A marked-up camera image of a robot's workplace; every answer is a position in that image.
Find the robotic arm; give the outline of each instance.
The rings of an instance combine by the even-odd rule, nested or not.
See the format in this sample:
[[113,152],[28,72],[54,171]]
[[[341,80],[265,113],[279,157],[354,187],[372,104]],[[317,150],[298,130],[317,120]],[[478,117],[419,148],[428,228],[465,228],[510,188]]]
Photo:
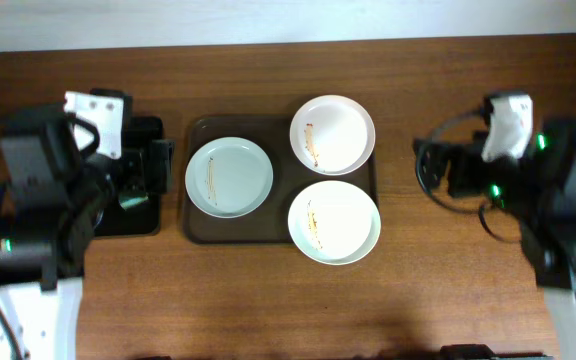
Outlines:
[[[3,121],[10,180],[0,185],[2,360],[75,359],[84,252],[104,211],[121,202],[128,213],[144,197],[167,191],[171,144],[132,121],[129,96],[93,92],[69,92],[65,105]],[[122,146],[135,127],[137,146]],[[1,211],[7,191],[13,215]]]
[[[532,101],[527,95],[489,97],[475,114],[490,132],[475,133],[469,144],[438,142],[437,131],[415,140],[418,181],[445,208],[478,214],[498,240],[504,239],[486,225],[486,211],[500,210],[519,221],[522,251],[544,288],[562,357],[576,360],[576,119],[546,121],[529,146]],[[443,178],[451,197],[484,195],[487,201],[473,210],[441,202],[432,189]]]

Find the black tray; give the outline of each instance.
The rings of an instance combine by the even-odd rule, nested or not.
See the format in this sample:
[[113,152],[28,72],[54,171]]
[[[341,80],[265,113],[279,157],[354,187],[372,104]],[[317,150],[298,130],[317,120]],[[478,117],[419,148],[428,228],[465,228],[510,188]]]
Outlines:
[[364,190],[377,206],[375,154],[359,169],[342,176],[325,176],[306,168],[290,146],[292,117],[228,115],[201,119],[188,137],[186,171],[192,155],[206,143],[221,137],[241,137],[259,145],[272,163],[274,180],[268,198],[255,211],[233,219],[220,219],[199,210],[184,191],[181,226],[197,244],[283,244],[292,243],[288,210],[303,189],[323,180],[340,180]]

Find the stacked plate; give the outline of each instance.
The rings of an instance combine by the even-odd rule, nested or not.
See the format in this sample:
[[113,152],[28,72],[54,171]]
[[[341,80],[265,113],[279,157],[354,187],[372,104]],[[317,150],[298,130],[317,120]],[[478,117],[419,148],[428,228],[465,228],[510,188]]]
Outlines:
[[[337,176],[361,167],[375,146],[366,110],[342,96],[315,98],[299,109],[290,127],[299,161],[317,173]],[[186,171],[190,200],[203,212],[236,218],[254,211],[272,188],[273,169],[265,152],[242,138],[220,138],[200,148]],[[321,181],[293,201],[288,229],[308,257],[331,265],[357,261],[375,246],[381,230],[373,200],[342,181]]]

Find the tray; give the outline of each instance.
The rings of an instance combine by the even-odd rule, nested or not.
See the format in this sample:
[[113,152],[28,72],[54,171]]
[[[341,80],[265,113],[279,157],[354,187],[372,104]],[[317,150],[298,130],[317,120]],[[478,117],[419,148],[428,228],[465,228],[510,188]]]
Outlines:
[[375,153],[359,169],[342,176],[325,176],[307,169],[290,146],[292,116],[227,115],[203,118],[195,123],[188,137],[188,157],[206,143],[227,136],[248,139],[261,147],[272,163],[274,182],[268,198],[255,211],[234,219],[220,219],[199,210],[184,191],[181,211],[182,231],[196,244],[286,244],[292,243],[288,231],[288,210],[294,198],[311,184],[340,180],[364,190],[379,207],[377,199]]

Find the wood grain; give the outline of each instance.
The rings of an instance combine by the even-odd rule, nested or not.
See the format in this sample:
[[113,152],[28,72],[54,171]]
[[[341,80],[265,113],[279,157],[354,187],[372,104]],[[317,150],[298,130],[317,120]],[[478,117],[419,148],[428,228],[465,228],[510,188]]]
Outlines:
[[[519,247],[425,199],[411,142],[499,89],[528,91],[537,119],[576,115],[576,35],[0,54],[0,115],[92,87],[132,93],[136,113],[160,116],[179,146],[161,232],[94,241],[87,252],[79,359],[330,358],[454,343],[558,354]],[[375,121],[383,230],[373,252],[329,267],[293,246],[184,239],[191,124],[290,114],[322,94],[357,100]],[[503,216],[491,222],[516,235]]]

